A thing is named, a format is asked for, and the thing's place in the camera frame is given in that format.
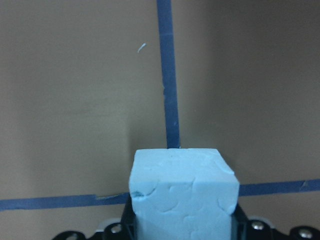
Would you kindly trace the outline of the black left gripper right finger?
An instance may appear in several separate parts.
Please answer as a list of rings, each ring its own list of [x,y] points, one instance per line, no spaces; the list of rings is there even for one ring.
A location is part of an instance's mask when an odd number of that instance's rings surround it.
[[[311,226],[293,227],[284,234],[259,218],[248,218],[240,205],[231,215],[232,240],[320,240],[320,230]]]

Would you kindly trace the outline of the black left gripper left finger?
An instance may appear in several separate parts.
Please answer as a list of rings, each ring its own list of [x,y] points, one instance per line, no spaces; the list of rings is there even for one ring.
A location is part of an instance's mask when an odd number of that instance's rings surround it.
[[[120,221],[110,223],[103,230],[97,230],[87,238],[84,233],[67,230],[57,234],[54,240],[134,240],[135,239],[135,213],[131,197],[127,198]]]

